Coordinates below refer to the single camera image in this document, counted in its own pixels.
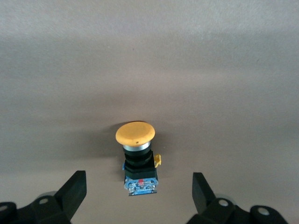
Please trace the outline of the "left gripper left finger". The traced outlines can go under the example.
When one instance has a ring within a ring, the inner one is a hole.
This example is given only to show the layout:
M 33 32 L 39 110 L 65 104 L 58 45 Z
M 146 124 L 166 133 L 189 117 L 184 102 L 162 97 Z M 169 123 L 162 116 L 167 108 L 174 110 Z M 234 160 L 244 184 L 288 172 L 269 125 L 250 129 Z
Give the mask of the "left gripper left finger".
M 41 196 L 22 208 L 1 202 L 0 224 L 71 224 L 85 196 L 86 172 L 78 170 L 52 196 Z

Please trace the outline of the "brown table mat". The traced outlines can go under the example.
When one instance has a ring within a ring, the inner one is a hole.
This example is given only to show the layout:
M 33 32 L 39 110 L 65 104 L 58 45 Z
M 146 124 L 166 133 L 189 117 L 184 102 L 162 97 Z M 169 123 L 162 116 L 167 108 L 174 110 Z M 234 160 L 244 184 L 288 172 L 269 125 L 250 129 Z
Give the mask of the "brown table mat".
M 144 121 L 157 193 L 115 139 Z M 299 224 L 299 0 L 0 0 L 0 202 L 85 170 L 73 224 L 185 224 L 192 175 Z

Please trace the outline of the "yellow mushroom push button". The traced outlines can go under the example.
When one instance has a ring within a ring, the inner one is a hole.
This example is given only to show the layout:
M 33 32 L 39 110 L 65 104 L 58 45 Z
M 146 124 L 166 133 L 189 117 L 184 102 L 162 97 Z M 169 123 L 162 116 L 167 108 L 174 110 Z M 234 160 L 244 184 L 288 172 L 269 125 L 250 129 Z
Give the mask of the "yellow mushroom push button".
M 157 193 L 157 167 L 161 165 L 160 154 L 154 154 L 151 141 L 156 131 L 144 121 L 133 121 L 122 125 L 115 134 L 116 141 L 122 145 L 125 161 L 124 189 L 129 196 Z

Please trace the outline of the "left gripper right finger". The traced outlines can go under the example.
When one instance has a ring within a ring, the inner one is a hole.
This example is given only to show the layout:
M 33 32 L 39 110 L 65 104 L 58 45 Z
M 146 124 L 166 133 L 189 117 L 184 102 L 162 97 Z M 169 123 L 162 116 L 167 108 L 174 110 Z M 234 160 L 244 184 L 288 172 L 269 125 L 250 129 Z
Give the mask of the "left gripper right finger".
M 193 173 L 192 198 L 197 214 L 188 224 L 288 224 L 271 207 L 255 205 L 247 212 L 228 199 L 216 197 L 202 173 Z

